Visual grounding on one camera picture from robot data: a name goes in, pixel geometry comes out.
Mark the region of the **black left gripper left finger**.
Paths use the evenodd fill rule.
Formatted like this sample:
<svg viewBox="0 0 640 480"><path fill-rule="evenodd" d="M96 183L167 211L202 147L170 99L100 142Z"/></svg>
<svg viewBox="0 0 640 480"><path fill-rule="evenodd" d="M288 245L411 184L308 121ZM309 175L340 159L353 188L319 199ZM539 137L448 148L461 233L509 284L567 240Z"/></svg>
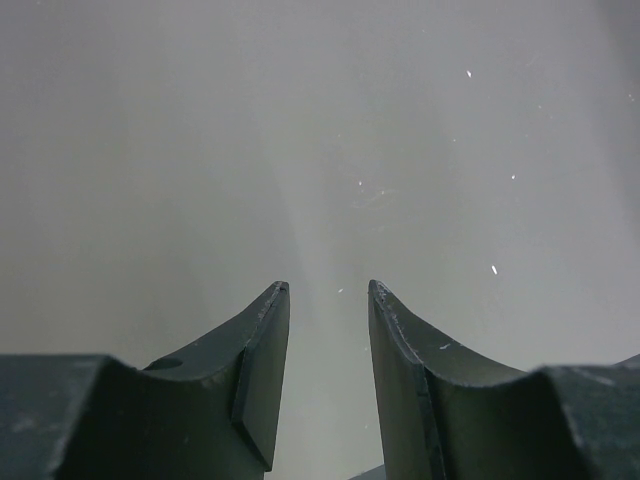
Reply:
<svg viewBox="0 0 640 480"><path fill-rule="evenodd" d="M5 479L260 479L274 462L289 286L143 369L110 355L1 359Z"/></svg>

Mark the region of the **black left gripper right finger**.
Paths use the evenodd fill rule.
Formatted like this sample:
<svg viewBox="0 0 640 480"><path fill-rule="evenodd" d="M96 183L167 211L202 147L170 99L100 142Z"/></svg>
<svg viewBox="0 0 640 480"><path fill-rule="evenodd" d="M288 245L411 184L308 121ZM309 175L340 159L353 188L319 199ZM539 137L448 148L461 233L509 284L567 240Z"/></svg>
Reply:
<svg viewBox="0 0 640 480"><path fill-rule="evenodd" d="M390 479L635 479L639 360L527 372L411 312L382 282L368 322Z"/></svg>

